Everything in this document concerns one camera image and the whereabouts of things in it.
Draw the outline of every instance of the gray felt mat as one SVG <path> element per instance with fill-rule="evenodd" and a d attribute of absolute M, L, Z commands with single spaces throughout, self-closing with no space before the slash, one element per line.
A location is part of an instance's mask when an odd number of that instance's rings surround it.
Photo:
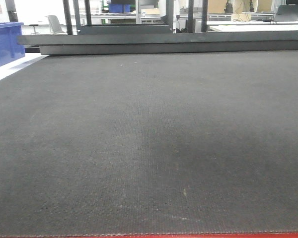
<path fill-rule="evenodd" d="M 298 52 L 47 57 L 0 81 L 0 236 L 298 231 Z"/>

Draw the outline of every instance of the blue plastic crate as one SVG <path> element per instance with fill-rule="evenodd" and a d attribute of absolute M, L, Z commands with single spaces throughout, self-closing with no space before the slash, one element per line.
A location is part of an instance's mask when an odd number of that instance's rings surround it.
<path fill-rule="evenodd" d="M 0 23 L 0 66 L 25 56 L 24 46 L 17 43 L 17 36 L 22 35 L 21 25 L 21 22 Z"/>
<path fill-rule="evenodd" d="M 109 4 L 109 12 L 112 13 L 122 13 L 123 12 L 123 4 Z M 130 12 L 130 5 L 125 4 L 125 11 Z"/>

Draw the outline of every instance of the metal frame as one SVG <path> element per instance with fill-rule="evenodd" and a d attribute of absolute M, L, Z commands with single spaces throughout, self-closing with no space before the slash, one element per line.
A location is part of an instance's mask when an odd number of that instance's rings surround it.
<path fill-rule="evenodd" d="M 141 16 L 141 6 L 140 1 L 136 1 L 136 24 L 140 24 L 140 17 Z"/>
<path fill-rule="evenodd" d="M 122 34 L 19 36 L 23 45 L 40 45 L 42 54 L 97 55 L 298 50 L 298 31 L 207 32 L 188 34 Z"/>
<path fill-rule="evenodd" d="M 209 5 L 209 0 L 203 0 L 202 1 L 202 24 L 201 24 L 201 32 L 207 32 L 208 31 L 208 26 L 207 26 L 207 21 L 208 21 L 208 5 Z"/>
<path fill-rule="evenodd" d="M 194 33 L 194 20 L 193 20 L 193 10 L 194 10 L 194 0 L 189 0 L 188 8 L 188 33 Z"/>
<path fill-rule="evenodd" d="M 69 0 L 63 0 L 63 6 L 64 6 L 64 15 L 65 15 L 67 34 L 72 35 L 73 34 L 73 26 L 72 26 L 72 20 L 71 20 Z"/>
<path fill-rule="evenodd" d="M 74 12 L 78 35 L 98 35 L 98 34 L 153 34 L 172 33 L 173 29 L 173 1 L 167 1 L 167 21 L 165 24 L 115 24 L 115 25 L 92 25 L 89 0 L 85 0 L 87 25 L 80 23 L 78 0 L 74 0 Z"/>

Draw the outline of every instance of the desk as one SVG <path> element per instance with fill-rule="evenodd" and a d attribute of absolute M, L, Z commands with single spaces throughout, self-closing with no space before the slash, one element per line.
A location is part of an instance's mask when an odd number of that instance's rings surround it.
<path fill-rule="evenodd" d="M 271 13 L 258 13 L 255 16 L 271 16 Z M 84 24 L 84 18 L 86 17 L 85 14 L 80 15 L 81 19 L 83 20 Z M 225 18 L 230 17 L 230 14 L 209 14 L 209 19 L 219 19 L 219 18 Z M 101 14 L 92 14 L 92 19 L 136 19 L 135 13 L 101 13 Z M 201 13 L 195 12 L 194 19 L 201 19 L 202 15 Z M 180 14 L 180 20 L 186 20 L 188 19 L 187 13 L 181 13 Z M 141 16 L 141 22 L 144 20 L 160 20 L 159 15 L 149 15 L 146 14 L 145 16 Z M 240 22 L 240 21 L 208 21 L 208 26 L 217 26 L 217 25 L 269 25 L 269 24 L 275 24 L 270 22 L 262 22 L 262 21 L 248 21 L 248 22 Z M 298 24 L 298 22 L 292 22 L 292 21 L 284 21 L 284 22 L 278 22 L 278 24 Z"/>
<path fill-rule="evenodd" d="M 294 25 L 220 25 L 210 26 L 211 30 L 218 32 L 241 31 L 298 31 L 298 24 Z"/>
<path fill-rule="evenodd" d="M 263 22 L 263 21 L 208 21 L 208 26 L 219 25 L 297 25 L 298 21 L 279 21 L 279 22 Z"/>

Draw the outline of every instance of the black metal beam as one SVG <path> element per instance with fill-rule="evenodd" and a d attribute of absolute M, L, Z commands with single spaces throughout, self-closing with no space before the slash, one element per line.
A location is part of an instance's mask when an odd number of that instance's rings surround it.
<path fill-rule="evenodd" d="M 173 28 L 173 12 L 174 12 L 174 1 L 168 0 L 166 1 L 167 7 L 167 24 L 169 25 L 170 29 Z"/>
<path fill-rule="evenodd" d="M 40 46 L 43 55 L 103 55 L 298 50 L 298 41 L 197 42 L 132 45 Z"/>
<path fill-rule="evenodd" d="M 91 14 L 90 14 L 89 0 L 85 0 L 85 12 L 86 12 L 87 25 L 91 26 Z"/>
<path fill-rule="evenodd" d="M 202 24 L 201 24 L 201 32 L 207 32 L 208 31 L 208 26 L 207 26 L 207 21 L 208 21 L 208 5 L 209 5 L 209 1 L 208 0 L 203 0 L 202 1 Z"/>
<path fill-rule="evenodd" d="M 72 20 L 71 20 L 69 0 L 63 0 L 63 6 L 64 6 L 64 15 L 65 15 L 67 33 L 68 33 L 68 35 L 72 35 L 73 34 L 73 26 L 72 26 Z"/>
<path fill-rule="evenodd" d="M 26 53 L 40 53 L 40 47 L 39 46 L 26 47 L 25 52 Z"/>
<path fill-rule="evenodd" d="M 194 32 L 193 10 L 194 10 L 194 0 L 189 0 L 188 25 L 187 25 L 188 33 Z"/>
<path fill-rule="evenodd" d="M 73 0 L 74 4 L 74 12 L 75 12 L 75 21 L 76 21 L 76 31 L 79 35 L 81 30 L 81 24 L 80 24 L 80 14 L 79 14 L 79 3 L 78 0 Z"/>

